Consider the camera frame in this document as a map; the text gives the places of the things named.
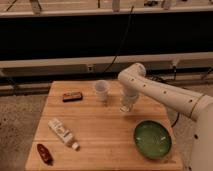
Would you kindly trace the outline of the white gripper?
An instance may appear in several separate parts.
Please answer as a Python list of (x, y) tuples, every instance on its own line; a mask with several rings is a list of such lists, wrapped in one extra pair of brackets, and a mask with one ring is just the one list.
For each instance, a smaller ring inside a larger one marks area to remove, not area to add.
[(139, 93), (137, 91), (124, 88), (122, 91), (121, 106), (132, 105), (132, 108), (133, 108), (138, 98), (139, 98)]

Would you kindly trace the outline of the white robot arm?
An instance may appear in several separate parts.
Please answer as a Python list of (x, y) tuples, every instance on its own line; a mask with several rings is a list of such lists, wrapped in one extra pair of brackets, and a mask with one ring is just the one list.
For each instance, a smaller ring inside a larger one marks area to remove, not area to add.
[(196, 122), (190, 171), (213, 171), (213, 97), (152, 81), (146, 69), (135, 63), (118, 74), (123, 86), (121, 110), (128, 113), (142, 93)]

